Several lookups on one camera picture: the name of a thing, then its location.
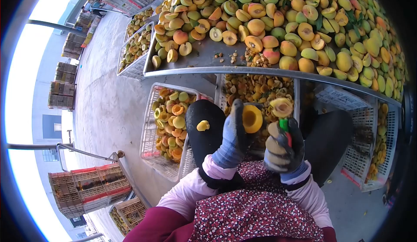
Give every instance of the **maroon jacket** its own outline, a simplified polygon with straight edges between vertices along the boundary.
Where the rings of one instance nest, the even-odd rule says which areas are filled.
[[[166,207],[150,208],[145,218],[138,224],[123,242],[186,242],[193,232],[193,223],[187,221],[180,213]],[[336,233],[331,227],[322,229],[325,242],[336,242]],[[298,242],[311,241],[287,237],[256,237],[247,242]]]

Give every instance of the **floral apron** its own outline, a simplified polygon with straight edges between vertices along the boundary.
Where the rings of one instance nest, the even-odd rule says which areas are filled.
[[[197,201],[189,241],[242,241],[279,236],[323,241],[314,219],[285,195],[279,175],[263,161],[244,161],[245,188]]]

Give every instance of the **concrete floor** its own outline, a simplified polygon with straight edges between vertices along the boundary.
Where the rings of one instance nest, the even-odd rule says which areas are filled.
[[[128,18],[108,13],[84,51],[77,75],[73,126],[76,148],[102,156],[123,150],[123,165],[141,193],[155,206],[174,183],[145,165],[139,156],[144,109],[151,85],[163,82],[194,88],[214,98],[214,85],[200,75],[175,75],[137,81],[116,76],[117,58],[123,43]],[[75,154],[80,168],[106,162]],[[382,204],[383,190],[361,193],[340,173],[339,164],[331,175],[332,183],[322,187],[339,242],[369,241],[387,209]],[[89,213],[99,232],[112,241],[122,241],[108,215],[109,208]]]

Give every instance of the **glove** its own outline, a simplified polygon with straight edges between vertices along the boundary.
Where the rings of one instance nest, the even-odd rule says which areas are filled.
[[[270,136],[265,143],[264,166],[270,171],[281,173],[281,177],[282,173],[302,173],[307,169],[303,160],[304,139],[294,118],[288,120],[288,128],[292,137],[292,147],[288,145],[288,138],[285,131],[279,127],[279,122],[268,126]]]
[[[254,134],[247,134],[243,127],[242,113],[244,105],[254,105],[260,108],[257,103],[243,104],[241,99],[234,100],[229,116],[223,125],[223,141],[211,158],[216,165],[230,169],[237,167],[242,161],[249,146],[253,143],[259,131]]]

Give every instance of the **metal pole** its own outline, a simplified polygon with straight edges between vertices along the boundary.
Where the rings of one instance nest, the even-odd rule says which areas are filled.
[[[111,159],[111,158],[106,158],[106,157],[103,157],[103,156],[95,155],[95,154],[92,154],[92,153],[89,153],[89,152],[86,152],[86,151],[81,151],[79,149],[73,148],[73,147],[68,146],[66,144],[57,143],[55,148],[58,151],[59,163],[61,165],[61,170],[63,172],[68,172],[68,171],[66,169],[64,169],[64,167],[62,166],[61,153],[59,152],[60,149],[61,149],[60,147],[63,147],[64,149],[69,149],[71,151],[75,151],[75,152],[78,152],[78,153],[81,153],[81,154],[84,154],[84,155],[87,155],[87,156],[90,156],[90,157],[102,159],[102,160],[105,160],[105,161],[117,162],[115,159]]]
[[[63,31],[66,31],[66,32],[70,32],[70,33],[76,34],[76,35],[80,35],[80,36],[84,36],[84,37],[87,36],[87,33],[86,32],[77,30],[75,28],[67,27],[65,25],[59,25],[59,24],[54,24],[54,23],[49,23],[49,22],[39,21],[39,20],[32,20],[32,19],[29,19],[28,20],[28,24],[43,25],[43,26],[47,26],[47,27],[53,27],[53,28],[56,28],[56,29],[59,29],[59,30],[63,30]]]
[[[66,146],[74,147],[74,144],[66,144]],[[8,149],[12,150],[55,150],[56,144],[44,145],[44,144],[7,144]]]
[[[90,241],[90,240],[93,240],[93,239],[101,237],[101,236],[104,236],[104,235],[102,233],[97,233],[97,234],[91,235],[89,237],[85,237],[85,238],[78,239],[78,240],[73,240],[73,242],[86,242],[86,241]]]

